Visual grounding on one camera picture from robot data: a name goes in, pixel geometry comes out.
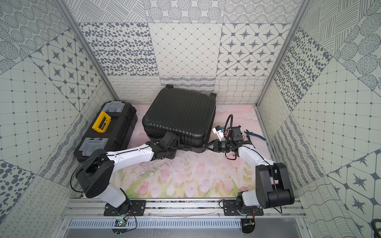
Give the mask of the black hard-shell suitcase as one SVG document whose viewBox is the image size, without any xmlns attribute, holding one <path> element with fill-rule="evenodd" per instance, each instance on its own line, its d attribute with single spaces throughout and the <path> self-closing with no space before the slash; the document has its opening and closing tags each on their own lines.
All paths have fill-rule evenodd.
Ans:
<svg viewBox="0 0 381 238">
<path fill-rule="evenodd" d="M 216 113 L 216 94 L 201 93 L 167 84 L 142 118 L 147 136 L 157 141 L 170 131 L 180 141 L 179 149 L 206 150 Z"/>
</svg>

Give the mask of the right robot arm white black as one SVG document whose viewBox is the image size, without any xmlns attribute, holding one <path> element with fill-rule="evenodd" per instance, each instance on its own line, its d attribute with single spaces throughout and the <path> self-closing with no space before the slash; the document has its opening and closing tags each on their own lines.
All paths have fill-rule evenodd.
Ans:
<svg viewBox="0 0 381 238">
<path fill-rule="evenodd" d="M 218 139 L 204 146 L 207 150 L 228 154 L 243 159 L 254 170 L 255 188 L 241 191 L 236 197 L 240 214 L 257 214 L 262 209 L 274 208 L 283 213 L 283 207 L 295 202 L 288 169 L 284 163 L 275 163 L 265 158 L 246 140 L 234 141 Z"/>
</svg>

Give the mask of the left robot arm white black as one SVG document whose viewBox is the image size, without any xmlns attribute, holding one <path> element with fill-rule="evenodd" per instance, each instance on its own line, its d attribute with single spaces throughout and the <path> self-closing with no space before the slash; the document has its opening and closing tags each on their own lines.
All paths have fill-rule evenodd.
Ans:
<svg viewBox="0 0 381 238">
<path fill-rule="evenodd" d="M 97 197 L 106 203 L 104 216 L 133 214 L 133 202 L 127 194 L 113 185 L 113 173 L 126 167 L 159 159 L 174 159 L 180 139 L 167 132 L 157 142 L 149 141 L 136 148 L 105 152 L 97 149 L 89 159 L 82 162 L 72 174 L 87 198 Z"/>
</svg>

